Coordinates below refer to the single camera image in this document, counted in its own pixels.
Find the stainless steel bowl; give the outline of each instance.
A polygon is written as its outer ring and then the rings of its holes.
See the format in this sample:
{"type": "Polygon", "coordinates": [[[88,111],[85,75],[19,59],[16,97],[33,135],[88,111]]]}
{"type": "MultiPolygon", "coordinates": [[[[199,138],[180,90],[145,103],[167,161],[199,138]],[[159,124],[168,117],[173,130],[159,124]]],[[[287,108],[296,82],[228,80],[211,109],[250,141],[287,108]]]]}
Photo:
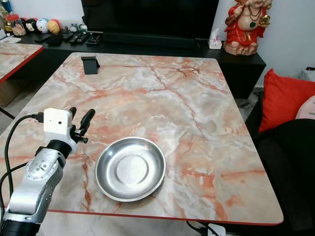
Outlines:
{"type": "Polygon", "coordinates": [[[109,145],[95,167],[97,185],[111,199],[132,202],[149,196],[162,183],[165,158],[150,140],[119,139],[109,145]]]}

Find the floor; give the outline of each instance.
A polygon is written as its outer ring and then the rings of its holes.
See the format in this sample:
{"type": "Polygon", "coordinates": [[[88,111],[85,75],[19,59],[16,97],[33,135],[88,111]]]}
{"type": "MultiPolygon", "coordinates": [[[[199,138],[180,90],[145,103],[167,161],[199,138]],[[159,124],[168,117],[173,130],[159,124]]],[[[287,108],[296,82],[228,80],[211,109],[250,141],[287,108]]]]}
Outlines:
{"type": "MultiPolygon", "coordinates": [[[[4,109],[16,116],[36,94],[43,85],[30,84],[4,109]]],[[[248,99],[236,99],[244,120],[247,119],[255,103],[258,100],[255,92],[262,91],[262,88],[255,88],[248,99]]],[[[0,134],[12,122],[10,118],[0,113],[0,134]]],[[[196,236],[194,230],[189,228],[183,221],[174,220],[154,220],[114,216],[86,216],[75,214],[64,214],[49,212],[41,226],[38,235],[68,235],[67,228],[76,230],[76,235],[102,235],[106,230],[106,235],[181,235],[196,236]]]]}

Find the television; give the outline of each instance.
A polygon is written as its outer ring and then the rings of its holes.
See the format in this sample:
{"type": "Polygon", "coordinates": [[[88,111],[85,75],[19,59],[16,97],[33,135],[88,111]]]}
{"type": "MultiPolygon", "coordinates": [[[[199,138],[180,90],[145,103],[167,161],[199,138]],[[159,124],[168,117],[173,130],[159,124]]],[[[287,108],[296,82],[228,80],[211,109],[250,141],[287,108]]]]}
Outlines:
{"type": "Polygon", "coordinates": [[[219,0],[81,0],[89,31],[209,38],[219,0]]]}

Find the marble tabletop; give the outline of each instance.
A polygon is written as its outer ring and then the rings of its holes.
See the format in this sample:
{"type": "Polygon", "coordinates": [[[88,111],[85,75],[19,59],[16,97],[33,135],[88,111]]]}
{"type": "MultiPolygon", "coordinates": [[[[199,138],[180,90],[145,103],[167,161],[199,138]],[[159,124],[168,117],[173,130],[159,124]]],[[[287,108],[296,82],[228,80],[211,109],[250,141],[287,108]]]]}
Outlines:
{"type": "MultiPolygon", "coordinates": [[[[18,117],[53,107],[77,107],[78,124],[91,108],[96,115],[67,159],[50,210],[85,214],[275,225],[279,203],[215,59],[73,53],[18,117]],[[85,75],[81,56],[96,56],[97,75],[85,75]],[[149,197],[121,203],[98,189],[94,168],[113,141],[152,140],[166,159],[165,179],[149,197]]],[[[9,129],[0,137],[3,150],[9,129]]],[[[13,135],[11,166],[44,146],[42,124],[30,120],[13,135]]],[[[0,154],[4,172],[3,151],[0,154]]],[[[18,170],[13,179],[22,177],[18,170]]],[[[8,203],[8,188],[4,188],[8,203]]]]}
{"type": "Polygon", "coordinates": [[[0,83],[43,50],[42,45],[0,43],[0,83]]]}

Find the red cushion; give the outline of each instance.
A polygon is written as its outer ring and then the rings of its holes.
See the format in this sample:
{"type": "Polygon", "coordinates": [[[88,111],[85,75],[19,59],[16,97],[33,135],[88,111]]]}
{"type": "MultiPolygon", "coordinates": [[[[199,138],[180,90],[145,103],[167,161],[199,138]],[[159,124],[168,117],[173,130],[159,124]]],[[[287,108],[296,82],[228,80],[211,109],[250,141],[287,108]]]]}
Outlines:
{"type": "Polygon", "coordinates": [[[315,95],[315,82],[281,77],[271,69],[265,75],[263,118],[259,132],[293,120],[303,103],[315,95]]]}

